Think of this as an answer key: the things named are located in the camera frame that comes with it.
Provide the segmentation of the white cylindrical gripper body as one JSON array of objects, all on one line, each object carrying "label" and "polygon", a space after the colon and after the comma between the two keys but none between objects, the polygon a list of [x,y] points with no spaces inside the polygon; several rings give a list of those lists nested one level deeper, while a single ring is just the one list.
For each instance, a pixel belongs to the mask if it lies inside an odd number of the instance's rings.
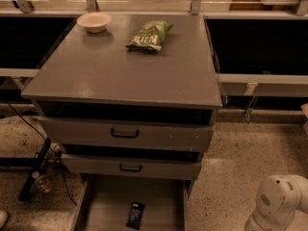
[{"label": "white cylindrical gripper body", "polygon": [[283,227],[254,211],[246,221],[244,231],[283,231]]}]

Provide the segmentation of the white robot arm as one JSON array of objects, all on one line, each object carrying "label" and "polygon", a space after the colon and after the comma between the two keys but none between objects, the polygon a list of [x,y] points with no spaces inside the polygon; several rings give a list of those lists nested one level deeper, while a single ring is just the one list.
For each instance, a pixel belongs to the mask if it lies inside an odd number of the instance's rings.
[{"label": "white robot arm", "polygon": [[286,231],[296,211],[308,214],[308,180],[299,175],[271,175],[259,186],[255,203],[244,231]]}]

